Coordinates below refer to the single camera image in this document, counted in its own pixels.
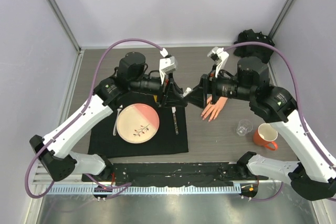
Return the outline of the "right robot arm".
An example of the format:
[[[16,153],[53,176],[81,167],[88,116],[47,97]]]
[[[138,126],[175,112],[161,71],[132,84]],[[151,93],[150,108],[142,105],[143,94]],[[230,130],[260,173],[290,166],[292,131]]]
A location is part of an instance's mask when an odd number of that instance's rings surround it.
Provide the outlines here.
[[[308,126],[300,120],[298,105],[291,93],[270,84],[269,69],[257,57],[240,59],[237,73],[224,76],[225,70],[215,69],[202,75],[200,83],[183,93],[184,101],[199,108],[206,106],[206,97],[227,97],[248,101],[251,111],[275,129],[297,157],[296,162],[283,162],[245,153],[237,161],[237,173],[242,179],[265,176],[288,184],[304,199],[315,201],[335,196],[335,169],[311,143]]]

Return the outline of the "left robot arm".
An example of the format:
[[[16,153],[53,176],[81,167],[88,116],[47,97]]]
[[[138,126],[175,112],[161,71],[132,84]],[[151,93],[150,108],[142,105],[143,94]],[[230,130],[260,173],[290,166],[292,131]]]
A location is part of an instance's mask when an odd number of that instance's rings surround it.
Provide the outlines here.
[[[188,152],[185,109],[162,105],[168,83],[147,67],[143,54],[127,53],[63,124],[30,139],[53,181],[90,174],[105,182],[112,158]]]

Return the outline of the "white nail polish cap brush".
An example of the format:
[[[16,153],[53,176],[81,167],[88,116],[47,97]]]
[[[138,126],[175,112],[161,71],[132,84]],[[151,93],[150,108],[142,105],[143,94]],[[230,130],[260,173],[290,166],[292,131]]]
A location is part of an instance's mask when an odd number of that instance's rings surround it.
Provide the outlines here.
[[[186,97],[190,92],[192,92],[191,88],[186,88],[184,93],[183,93],[183,97]]]

